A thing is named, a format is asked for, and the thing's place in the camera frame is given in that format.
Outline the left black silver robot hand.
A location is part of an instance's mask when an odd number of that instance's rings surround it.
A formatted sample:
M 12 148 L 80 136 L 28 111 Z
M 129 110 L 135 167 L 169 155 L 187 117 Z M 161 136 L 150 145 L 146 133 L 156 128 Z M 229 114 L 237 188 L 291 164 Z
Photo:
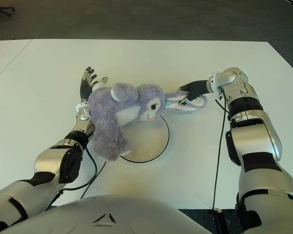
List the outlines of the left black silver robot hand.
M 90 66 L 87 67 L 84 70 L 84 73 L 81 79 L 81 85 L 80 85 L 81 101 L 88 100 L 92 91 L 97 88 L 103 87 L 107 83 L 107 81 L 108 81 L 108 77 L 103 77 L 101 79 L 98 79 L 94 69 Z

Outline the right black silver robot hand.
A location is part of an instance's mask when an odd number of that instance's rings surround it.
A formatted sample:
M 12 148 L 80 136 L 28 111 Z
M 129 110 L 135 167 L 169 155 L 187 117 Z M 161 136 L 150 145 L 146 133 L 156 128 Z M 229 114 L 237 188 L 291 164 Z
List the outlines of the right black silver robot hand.
M 191 101 L 195 100 L 197 97 L 201 95 L 211 93 L 208 89 L 208 81 L 209 80 L 198 80 L 188 83 L 179 88 L 180 91 L 186 91 L 188 93 L 187 97 L 183 100 L 179 101 L 180 106 L 188 105 Z

